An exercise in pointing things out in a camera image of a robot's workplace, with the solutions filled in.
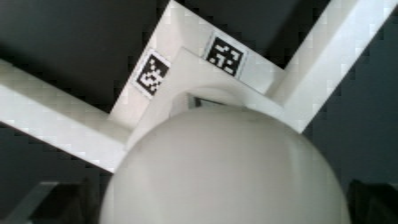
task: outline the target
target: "white frame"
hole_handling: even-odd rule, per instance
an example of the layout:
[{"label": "white frame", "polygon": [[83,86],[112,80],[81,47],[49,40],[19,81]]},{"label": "white frame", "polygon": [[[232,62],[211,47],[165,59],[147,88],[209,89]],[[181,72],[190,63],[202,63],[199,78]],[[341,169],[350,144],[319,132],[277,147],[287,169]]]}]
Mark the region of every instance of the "white frame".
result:
[{"label": "white frame", "polygon": [[[286,122],[298,132],[318,113],[396,4],[398,0],[330,1],[286,70],[248,50],[247,71],[241,71],[239,81],[280,105]],[[184,23],[188,20],[199,21],[197,25],[183,26],[172,13],[183,13]],[[167,28],[177,31],[168,33],[177,36],[161,36],[167,34],[161,30],[167,24]],[[204,48],[190,38],[197,32],[202,33],[204,38],[195,40],[206,44],[211,31],[211,25],[170,1],[147,47],[156,49],[170,62],[181,47],[200,56]],[[175,43],[161,45],[161,41],[170,38]],[[129,101],[131,83],[126,84],[108,116],[7,63],[0,63],[0,74],[0,121],[113,172],[126,154],[128,136],[147,106],[147,102],[138,101],[142,110],[131,123],[129,114],[136,109]]]}]

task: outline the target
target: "rounded white object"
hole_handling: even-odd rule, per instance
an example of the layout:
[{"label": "rounded white object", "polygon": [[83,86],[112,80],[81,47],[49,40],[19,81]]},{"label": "rounded white object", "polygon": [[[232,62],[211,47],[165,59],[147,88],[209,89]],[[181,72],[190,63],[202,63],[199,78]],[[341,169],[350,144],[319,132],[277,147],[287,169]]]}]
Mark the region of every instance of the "rounded white object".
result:
[{"label": "rounded white object", "polygon": [[350,223],[328,164],[289,127],[236,107],[177,114],[129,150],[101,223]]}]

